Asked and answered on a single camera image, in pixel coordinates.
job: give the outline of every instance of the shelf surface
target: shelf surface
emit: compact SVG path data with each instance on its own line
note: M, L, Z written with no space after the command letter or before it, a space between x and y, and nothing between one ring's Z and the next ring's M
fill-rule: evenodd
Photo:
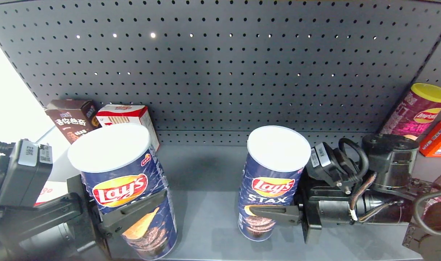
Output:
M269 240L249 241L237 227L236 209L246 155L246 147L240 146L161 146L158 157L171 186L179 229L179 242L164 259L421 260L401 245L406 225L324 225L318 245L305 245L300 226L276 226ZM76 174L63 154L50 180ZM112 239L110 248L114 258L138 258L121 238Z

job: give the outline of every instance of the snack box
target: snack box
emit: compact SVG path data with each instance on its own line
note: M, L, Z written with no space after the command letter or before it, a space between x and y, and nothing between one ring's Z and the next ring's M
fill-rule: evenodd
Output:
M425 157L441 157L441 121L420 142L419 151Z
M96 118L103 127L119 123L141 124L148 129L153 148L155 150L159 148L159 141L149 116L148 106L108 104L98 111Z
M52 100L45 113L72 144L83 134L100 127L96 111L92 100Z
M66 182L47 181L43 186L40 195L38 195L37 202L34 206L38 206L41 203L48 202L62 195L66 195L67 193Z

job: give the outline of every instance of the electrical wire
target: electrical wire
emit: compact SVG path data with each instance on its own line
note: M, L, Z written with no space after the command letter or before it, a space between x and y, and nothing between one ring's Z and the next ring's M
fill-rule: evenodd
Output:
M0 153L8 155L13 150L14 146L15 146L15 143L0 142Z
M391 202L386 202L383 204L378 205L377 207L371 209L370 211L368 211L365 215L363 215L362 217L359 218L359 222L360 223L364 223L366 222L369 218L377 215L380 211L384 210L385 208L394 205L398 203L398 201L391 201Z
M437 191L437 192L430 192L430 193L427 193L427 194L422 195L422 196L420 196L420 197L418 197L418 198L416 198L416 199L414 200L414 202L413 202L413 207L414 207L413 217L414 217L414 220L416 221L416 223L417 223L417 224L418 224L418 225L419 225L419 226L420 226L425 232L427 232L427 233L429 233L430 235L433 235L433 236L441 236L441 231L433 230L433 229L431 229L428 225L426 225L426 224L424 223L424 221L423 221L422 218L421 218L421 213L420 213L420 211L419 211L419 209L422 209L422 208L420 207L420 204L421 204L424 200L427 200L427 199L430 199L430 198L434 198L434 197L441 196L441 186L440 186L440 185L433 183L432 188L434 188L434 189L436 189L436 190L438 190L438 191Z
M338 148L344 154L346 154L346 152L345 152L345 144L347 144L348 146L352 147L353 150L355 150L355 152L359 156L359 171L353 177L350 177L351 181L358 182L359 180L362 180L364 175L367 173L367 170L368 170L368 157L365 154L364 150L359 145L357 145L355 142L353 142L352 140L347 139L347 138L341 138L338 141Z
M361 195L365 193L365 191L372 185L372 183L377 178L377 172L374 172L364 183L363 185L358 189L358 191L353 195L351 202L350 202L350 214L351 218L353 218L354 221L358 220L358 216L356 215L355 207L356 203L358 202L358 199Z

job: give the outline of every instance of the orange box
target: orange box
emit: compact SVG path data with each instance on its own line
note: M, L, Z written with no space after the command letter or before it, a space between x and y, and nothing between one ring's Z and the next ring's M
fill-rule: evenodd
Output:
M425 157L441 157L441 122L420 142L419 151Z

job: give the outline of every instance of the potato chip can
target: potato chip can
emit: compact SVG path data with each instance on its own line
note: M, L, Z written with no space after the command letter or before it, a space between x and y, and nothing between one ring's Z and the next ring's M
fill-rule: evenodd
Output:
M254 215L250 207L290 205L304 166L310 158L307 140L292 129L263 126L251 132L243 169L238 228L252 241L272 235L275 221Z
M413 84L380 133L416 140L440 111L441 88L431 84Z
M122 237L145 260L171 251L177 239L172 200L146 127L125 123L96 129L71 145L68 158L82 172L82 182L102 214L166 189L164 202Z

